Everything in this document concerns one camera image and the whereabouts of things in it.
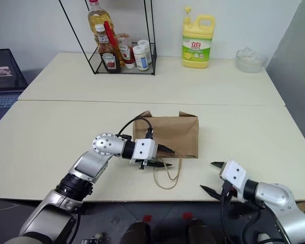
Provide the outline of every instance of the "paper bag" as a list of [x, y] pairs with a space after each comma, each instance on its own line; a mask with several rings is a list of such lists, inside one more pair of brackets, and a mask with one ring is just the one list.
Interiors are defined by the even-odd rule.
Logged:
[[[150, 111], [138, 115], [149, 120], [154, 130], [153, 138], [158, 144], [175, 151], [175, 154], [158, 151], [158, 157], [198, 158], [198, 117], [181, 111], [178, 116], [153, 117]], [[144, 138], [147, 129], [148, 125], [145, 121], [136, 120], [133, 123], [133, 139]]]

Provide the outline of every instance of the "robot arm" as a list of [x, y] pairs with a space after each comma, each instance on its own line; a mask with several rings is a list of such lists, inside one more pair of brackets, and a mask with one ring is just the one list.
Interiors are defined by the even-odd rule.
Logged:
[[286, 243], [305, 243], [305, 213], [299, 210], [291, 190], [280, 184], [250, 180], [247, 172], [235, 161], [212, 164], [221, 166], [220, 178], [235, 188], [240, 202], [257, 202], [274, 214]]
[[19, 236], [7, 243], [64, 243], [75, 224], [73, 212], [92, 193], [93, 184], [112, 156], [148, 162], [156, 157], [158, 144], [152, 139], [135, 142], [110, 133], [98, 135], [89, 151], [71, 167], [23, 224]]

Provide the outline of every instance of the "detergent jug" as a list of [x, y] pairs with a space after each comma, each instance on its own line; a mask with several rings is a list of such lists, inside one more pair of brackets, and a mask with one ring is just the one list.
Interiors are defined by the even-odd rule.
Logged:
[[[183, 22], [182, 65], [190, 68], [206, 68], [214, 36], [215, 18], [211, 15], [199, 15], [191, 23], [190, 11], [191, 8], [185, 7], [187, 15]], [[200, 24], [201, 20], [209, 20], [210, 25]]]

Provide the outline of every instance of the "gray floor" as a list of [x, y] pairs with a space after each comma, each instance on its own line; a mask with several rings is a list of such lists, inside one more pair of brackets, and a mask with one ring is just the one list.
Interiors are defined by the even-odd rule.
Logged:
[[[18, 206], [15, 204], [0, 200], [0, 209], [13, 207], [0, 210], [0, 243], [16, 237], [22, 223], [35, 208], [25, 204]], [[239, 217], [238, 212], [231, 211], [229, 214], [238, 215], [238, 219], [227, 219], [227, 229], [232, 236], [238, 235], [237, 238], [240, 238], [243, 227], [254, 218], [255, 214], [242, 217]], [[151, 227], [153, 243], [186, 243], [185, 227], [189, 220], [184, 217], [202, 219], [215, 235], [218, 233], [217, 236], [222, 236], [220, 205], [217, 202], [89, 203], [73, 243], [80, 243], [82, 239], [90, 238], [98, 232], [105, 233], [103, 243], [119, 243], [127, 228], [135, 221], [143, 220], [144, 216], [152, 217], [148, 224]], [[280, 237], [273, 217], [264, 210], [259, 222], [248, 231], [249, 243], [255, 243], [253, 237], [259, 232], [266, 232], [271, 237]]]

